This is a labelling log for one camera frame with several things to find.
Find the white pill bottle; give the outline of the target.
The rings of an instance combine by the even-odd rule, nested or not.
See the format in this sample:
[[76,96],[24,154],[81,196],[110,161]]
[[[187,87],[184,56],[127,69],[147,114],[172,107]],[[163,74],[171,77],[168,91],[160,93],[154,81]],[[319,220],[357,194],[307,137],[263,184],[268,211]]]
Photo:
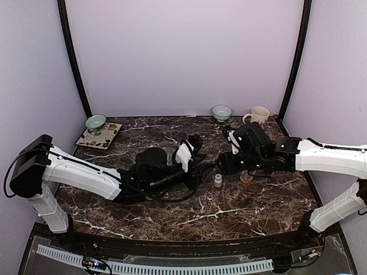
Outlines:
[[220,188],[222,186],[222,175],[221,174],[216,174],[214,176],[214,186],[216,188]]

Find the orange pill bottle grey cap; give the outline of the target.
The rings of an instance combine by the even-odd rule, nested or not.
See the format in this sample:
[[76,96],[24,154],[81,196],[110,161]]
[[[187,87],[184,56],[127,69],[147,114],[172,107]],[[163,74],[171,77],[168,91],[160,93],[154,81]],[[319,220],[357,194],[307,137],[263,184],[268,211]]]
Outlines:
[[240,174],[240,180],[244,184],[249,184],[249,183],[252,183],[253,176],[250,175],[247,170],[245,170],[245,171],[242,171],[241,172],[241,174]]

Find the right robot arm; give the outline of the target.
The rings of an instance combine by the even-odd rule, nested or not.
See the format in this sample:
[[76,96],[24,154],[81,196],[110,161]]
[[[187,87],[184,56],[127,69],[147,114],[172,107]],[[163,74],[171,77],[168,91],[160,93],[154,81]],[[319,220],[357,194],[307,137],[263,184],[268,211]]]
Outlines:
[[268,174],[321,171],[356,177],[341,195],[303,216],[299,231],[292,237],[297,248],[306,248],[316,234],[366,208],[366,146],[339,146],[286,136],[272,142],[257,122],[238,129],[226,127],[224,136],[232,146],[216,160],[224,175],[245,170]]

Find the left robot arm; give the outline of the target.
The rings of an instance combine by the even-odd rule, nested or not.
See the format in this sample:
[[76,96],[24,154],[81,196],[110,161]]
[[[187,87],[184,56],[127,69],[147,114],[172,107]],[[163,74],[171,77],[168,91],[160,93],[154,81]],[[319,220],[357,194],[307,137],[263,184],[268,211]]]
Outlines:
[[178,203],[191,198],[215,167],[200,153],[202,139],[189,136],[175,149],[172,164],[159,147],[138,153],[128,170],[98,166],[67,154],[54,146],[52,137],[41,135],[25,147],[10,164],[3,191],[7,198],[21,197],[31,203],[37,215],[58,234],[69,250],[81,245],[73,221],[59,205],[47,182],[61,183],[94,193],[120,205],[134,205],[151,199]]

